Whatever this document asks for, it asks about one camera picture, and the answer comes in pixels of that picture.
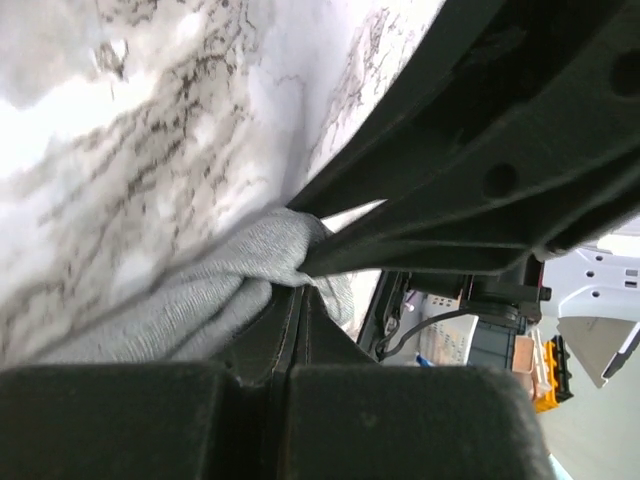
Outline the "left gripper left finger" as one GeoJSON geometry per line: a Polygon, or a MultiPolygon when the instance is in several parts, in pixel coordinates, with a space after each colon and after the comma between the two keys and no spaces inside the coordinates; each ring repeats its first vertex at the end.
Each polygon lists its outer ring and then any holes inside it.
{"type": "Polygon", "coordinates": [[[211,359],[243,384],[262,384],[277,366],[283,347],[296,335],[302,288],[276,287],[268,304],[211,359]]]}

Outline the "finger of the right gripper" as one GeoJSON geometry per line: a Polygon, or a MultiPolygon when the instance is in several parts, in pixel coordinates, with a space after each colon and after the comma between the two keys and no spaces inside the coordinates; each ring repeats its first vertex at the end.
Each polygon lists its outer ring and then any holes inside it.
{"type": "Polygon", "coordinates": [[[326,217],[424,195],[464,214],[614,162],[639,116],[610,70],[638,45],[635,1],[449,1],[291,207],[326,217]]]}

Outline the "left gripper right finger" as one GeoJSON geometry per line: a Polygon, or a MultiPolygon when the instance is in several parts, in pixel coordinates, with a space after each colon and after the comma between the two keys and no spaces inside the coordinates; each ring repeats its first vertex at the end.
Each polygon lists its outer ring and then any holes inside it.
{"type": "Polygon", "coordinates": [[[374,360],[328,316],[325,304],[314,287],[306,287],[302,296],[297,364],[374,364],[374,360]]]}

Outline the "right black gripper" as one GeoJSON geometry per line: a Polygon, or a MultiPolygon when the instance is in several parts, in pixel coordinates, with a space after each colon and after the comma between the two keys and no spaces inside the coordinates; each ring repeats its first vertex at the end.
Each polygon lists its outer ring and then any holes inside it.
{"type": "Polygon", "coordinates": [[[457,216],[402,221],[402,209],[378,207],[314,247],[300,269],[312,277],[404,271],[382,276],[369,309],[369,325],[378,329],[369,349],[385,360],[426,328],[465,315],[509,328],[539,323],[540,304],[551,300],[552,290],[543,285],[544,264],[537,259],[565,255],[638,211],[638,165],[609,164],[541,193],[457,216]],[[412,293],[443,298],[436,304],[452,308],[401,333],[402,306],[412,293]]]}

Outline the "grey cloth napkin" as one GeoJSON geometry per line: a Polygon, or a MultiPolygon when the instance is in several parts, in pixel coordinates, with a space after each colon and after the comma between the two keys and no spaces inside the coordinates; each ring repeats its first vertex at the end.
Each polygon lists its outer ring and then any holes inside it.
{"type": "Polygon", "coordinates": [[[47,349],[38,364],[140,363],[203,359],[223,347],[266,306],[275,285],[318,289],[339,326],[353,319],[346,276],[299,272],[328,229],[317,218],[276,209],[166,277],[148,296],[47,349]]]}

